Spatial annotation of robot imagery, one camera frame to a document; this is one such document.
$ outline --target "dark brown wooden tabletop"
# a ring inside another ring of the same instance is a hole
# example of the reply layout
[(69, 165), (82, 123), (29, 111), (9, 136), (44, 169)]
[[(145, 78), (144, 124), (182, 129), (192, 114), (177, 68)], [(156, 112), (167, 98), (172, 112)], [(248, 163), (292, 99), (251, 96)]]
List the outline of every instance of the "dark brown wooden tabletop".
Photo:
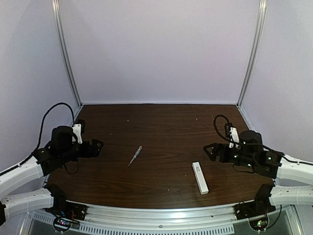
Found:
[[(101, 206), (176, 209), (217, 206), (251, 200), (272, 180), (212, 162), (203, 146), (224, 142), (214, 131), (215, 115), (224, 114), (241, 132), (247, 126), (235, 105), (85, 105), (84, 140), (105, 146), (97, 158), (80, 159), (77, 174), (53, 172), (68, 200)], [(224, 120), (218, 122), (224, 132)], [(143, 149), (127, 167), (138, 147)], [(209, 193), (200, 195), (192, 163), (200, 162)], [(75, 171), (76, 163), (68, 163)]]

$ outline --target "lavender wall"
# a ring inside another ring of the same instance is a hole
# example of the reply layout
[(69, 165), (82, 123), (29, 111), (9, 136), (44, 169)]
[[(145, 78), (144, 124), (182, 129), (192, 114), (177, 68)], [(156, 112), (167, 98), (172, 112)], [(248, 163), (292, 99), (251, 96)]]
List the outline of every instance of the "lavender wall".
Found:
[[(0, 1), (0, 171), (23, 160), (37, 144), (40, 122), (53, 104), (64, 101), (75, 111), (61, 58), (49, 0)], [(70, 124), (70, 112), (58, 107), (48, 116), (42, 143), (53, 127)], [(35, 190), (32, 182), (19, 192)], [(0, 227), (15, 234), (21, 216)]]
[(313, 161), (313, 1), (268, 1), (243, 102), (264, 144)]
[(83, 103), (236, 103), (259, 1), (61, 0)]

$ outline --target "white rectangular box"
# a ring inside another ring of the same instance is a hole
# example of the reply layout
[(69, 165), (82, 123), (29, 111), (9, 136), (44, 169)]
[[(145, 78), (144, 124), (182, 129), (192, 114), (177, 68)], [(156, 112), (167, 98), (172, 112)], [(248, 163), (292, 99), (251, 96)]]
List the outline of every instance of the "white rectangular box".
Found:
[(208, 193), (209, 189), (206, 185), (205, 178), (200, 167), (200, 163), (199, 162), (192, 163), (192, 168), (194, 170), (201, 195)]

